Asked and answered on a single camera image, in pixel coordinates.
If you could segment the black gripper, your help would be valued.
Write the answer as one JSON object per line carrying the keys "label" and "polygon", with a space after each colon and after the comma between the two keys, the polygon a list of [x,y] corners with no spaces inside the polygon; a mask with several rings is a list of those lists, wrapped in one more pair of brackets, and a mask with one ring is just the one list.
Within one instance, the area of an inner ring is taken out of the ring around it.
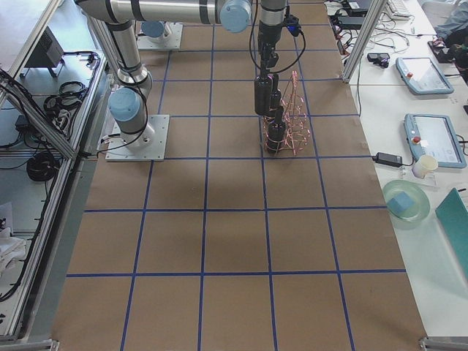
{"label": "black gripper", "polygon": [[270,26],[265,23],[259,24],[257,35],[258,49],[260,53],[260,68],[272,69],[279,60],[276,53],[276,44],[281,38],[282,24]]}

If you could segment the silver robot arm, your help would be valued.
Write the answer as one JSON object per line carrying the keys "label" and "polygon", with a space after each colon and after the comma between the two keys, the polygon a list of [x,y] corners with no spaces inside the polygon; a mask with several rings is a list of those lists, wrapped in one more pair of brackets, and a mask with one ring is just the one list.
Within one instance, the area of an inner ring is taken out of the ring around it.
{"label": "silver robot arm", "polygon": [[164,21],[143,21],[141,31],[151,38],[169,37],[173,32],[170,25]]}
{"label": "silver robot arm", "polygon": [[141,87],[148,77],[138,49],[141,37],[153,45],[162,46],[172,40],[176,29],[184,23],[220,24],[231,33],[250,28],[257,38],[259,59],[254,62],[259,75],[254,81],[254,110],[259,116],[270,116],[269,129],[278,148],[284,135],[281,93],[278,72],[274,71],[279,57],[276,45],[282,29],[291,35],[301,33],[298,19],[291,15],[285,1],[77,1],[92,22],[105,27],[99,43],[117,54],[118,79],[126,86]]}

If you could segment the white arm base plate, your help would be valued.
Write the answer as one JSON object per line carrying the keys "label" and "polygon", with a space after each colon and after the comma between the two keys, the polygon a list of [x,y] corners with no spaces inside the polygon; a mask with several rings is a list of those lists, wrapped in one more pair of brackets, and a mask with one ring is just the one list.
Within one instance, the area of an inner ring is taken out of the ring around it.
{"label": "white arm base plate", "polygon": [[182,31],[182,23],[144,21],[137,34],[137,46],[144,51],[179,50]]}
{"label": "white arm base plate", "polygon": [[114,122],[113,133],[118,135],[110,139],[105,159],[109,162],[163,161],[169,124],[169,115],[150,115],[141,135],[127,135],[121,134],[118,124]]}

